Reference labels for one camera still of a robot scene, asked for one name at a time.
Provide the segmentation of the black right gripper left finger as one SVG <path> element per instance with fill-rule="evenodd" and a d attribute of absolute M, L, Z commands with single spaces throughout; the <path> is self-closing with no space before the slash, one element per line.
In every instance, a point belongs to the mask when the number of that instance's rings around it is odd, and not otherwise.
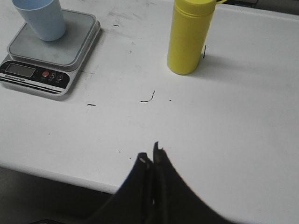
<path fill-rule="evenodd" d="M 87 224 L 145 224 L 149 217 L 152 161 L 142 152 L 118 191 L 88 220 Z"/>

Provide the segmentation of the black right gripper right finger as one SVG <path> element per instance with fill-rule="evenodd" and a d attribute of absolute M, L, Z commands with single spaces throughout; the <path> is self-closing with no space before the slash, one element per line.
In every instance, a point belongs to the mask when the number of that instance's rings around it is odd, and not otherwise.
<path fill-rule="evenodd" d="M 153 150 L 154 221 L 156 224 L 230 224 L 185 183 L 163 149 Z"/>

